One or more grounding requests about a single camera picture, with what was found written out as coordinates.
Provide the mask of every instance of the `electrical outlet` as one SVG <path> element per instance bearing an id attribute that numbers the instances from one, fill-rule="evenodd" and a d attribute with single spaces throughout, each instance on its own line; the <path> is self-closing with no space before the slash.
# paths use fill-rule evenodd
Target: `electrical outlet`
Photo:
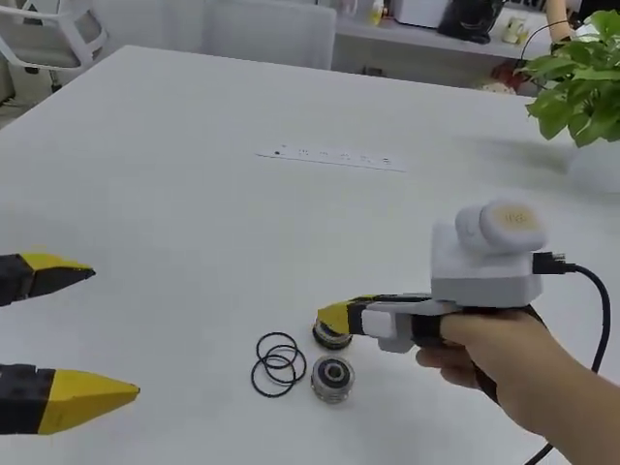
<path id="1" fill-rule="evenodd" d="M 257 155 L 267 158 L 282 158 L 303 162 L 324 163 L 371 170 L 406 171 L 405 165 L 393 156 L 369 155 L 354 150 L 315 149 L 282 144 L 273 150 L 264 150 Z"/>

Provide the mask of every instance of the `red object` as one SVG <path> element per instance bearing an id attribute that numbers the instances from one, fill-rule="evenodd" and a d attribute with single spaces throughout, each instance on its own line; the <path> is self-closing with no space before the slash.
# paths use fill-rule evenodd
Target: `red object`
<path id="1" fill-rule="evenodd" d="M 491 77 L 511 87 L 514 91 L 517 91 L 521 84 L 528 80 L 528 77 L 523 73 L 515 73 L 514 69 L 514 61 L 507 60 L 501 65 L 493 68 Z"/>

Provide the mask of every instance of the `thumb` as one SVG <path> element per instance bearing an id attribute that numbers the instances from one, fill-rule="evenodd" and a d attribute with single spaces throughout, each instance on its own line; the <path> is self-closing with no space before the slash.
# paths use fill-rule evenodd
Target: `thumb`
<path id="1" fill-rule="evenodd" d="M 456 313 L 442 319 L 440 332 L 447 341 L 468 346 L 489 331 L 488 325 L 487 317 Z"/>

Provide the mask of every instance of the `connector plug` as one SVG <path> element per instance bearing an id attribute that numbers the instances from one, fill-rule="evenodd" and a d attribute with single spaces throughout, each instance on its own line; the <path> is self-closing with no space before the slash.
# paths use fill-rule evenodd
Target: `connector plug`
<path id="1" fill-rule="evenodd" d="M 564 254 L 537 252 L 533 255 L 532 273 L 534 274 L 566 274 L 574 270 L 572 263 L 566 263 Z"/>

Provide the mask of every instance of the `o-ring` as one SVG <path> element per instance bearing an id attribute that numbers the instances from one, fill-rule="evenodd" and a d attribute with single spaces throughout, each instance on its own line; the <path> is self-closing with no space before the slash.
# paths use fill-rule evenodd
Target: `o-ring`
<path id="1" fill-rule="evenodd" d="M 252 388 L 254 388 L 254 390 L 260 394 L 263 397 L 267 397 L 269 399 L 275 399 L 276 397 L 282 397 L 283 395 L 287 394 L 295 385 L 295 382 L 289 383 L 286 385 L 286 387 L 284 388 L 284 390 L 282 390 L 281 392 L 276 392 L 276 393 L 270 393 L 270 392 L 265 392 L 264 390 L 260 389 L 258 387 L 258 385 L 256 384 L 256 370 L 259 366 L 264 366 L 265 372 L 268 374 L 268 368 L 266 365 L 266 362 L 269 358 L 278 358 L 281 360 L 289 360 L 288 358 L 286 358 L 285 356 L 278 356 L 277 354 L 272 354 L 270 356 L 265 356 L 264 358 L 259 358 L 257 360 L 257 362 L 254 364 L 254 366 L 252 367 L 252 372 L 250 373 L 250 381 L 252 382 Z M 291 363 L 291 365 L 289 366 L 289 368 L 291 368 L 291 371 L 293 372 L 293 379 L 297 378 L 297 373 L 295 372 L 295 367 L 293 366 L 293 364 Z"/>
<path id="2" fill-rule="evenodd" d="M 271 365 L 268 363 L 268 360 L 266 360 L 267 356 L 261 356 L 261 343 L 267 337 L 272 337 L 272 336 L 284 337 L 285 339 L 288 339 L 289 341 L 291 341 L 291 344 L 293 344 L 294 350 L 295 350 L 293 359 L 288 359 L 288 358 L 283 357 L 283 359 L 286 360 L 287 363 L 284 363 L 282 365 Z M 293 363 L 295 363 L 295 360 L 297 359 L 297 354 L 300 354 L 299 348 L 297 347 L 297 343 L 292 338 L 292 336 L 290 336 L 286 332 L 281 332 L 281 331 L 268 332 L 265 336 L 259 339 L 259 342 L 256 343 L 256 357 L 259 360 L 263 360 L 263 364 L 265 368 L 271 368 L 272 370 L 284 370 L 285 368 L 289 368 L 290 366 L 293 366 Z"/>
<path id="3" fill-rule="evenodd" d="M 303 370 L 301 371 L 301 375 L 297 377 L 297 375 L 295 374 L 292 380 L 282 380 L 271 374 L 271 372 L 269 371 L 269 366 L 266 363 L 264 364 L 264 372 L 267 374 L 269 378 L 271 378 L 271 380 L 275 381 L 276 383 L 279 383 L 283 386 L 294 385 L 295 383 L 298 383 L 299 381 L 301 381 L 304 376 L 306 376 L 306 370 L 308 369 L 308 362 L 306 360 L 306 356 L 303 354 L 301 350 L 299 350 L 295 346 L 292 346 L 290 344 L 278 344 L 276 346 L 273 346 L 271 349 L 267 351 L 263 360 L 267 360 L 271 357 L 274 357 L 275 354 L 272 354 L 272 352 L 276 352 L 280 350 L 288 350 L 290 352 L 295 352 L 293 360 L 290 360 L 289 358 L 286 358 L 285 356 L 279 356 L 285 360 L 288 360 L 291 363 L 289 366 L 294 366 L 293 362 L 295 361 L 295 358 L 297 355 L 301 357 L 301 361 L 303 361 Z"/>

